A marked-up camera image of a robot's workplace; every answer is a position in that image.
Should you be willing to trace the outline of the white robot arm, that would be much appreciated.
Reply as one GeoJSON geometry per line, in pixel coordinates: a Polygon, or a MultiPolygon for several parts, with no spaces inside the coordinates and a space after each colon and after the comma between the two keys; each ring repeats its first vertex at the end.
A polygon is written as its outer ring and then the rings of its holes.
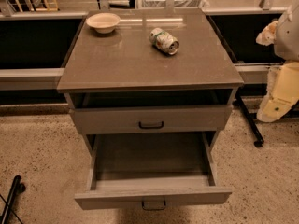
{"type": "Polygon", "coordinates": [[[266,95],[260,103],[257,119],[274,122],[287,114],[299,101],[299,0],[294,0],[277,21],[258,34],[260,45],[274,45],[283,65],[271,67],[267,75],[266,95]]]}

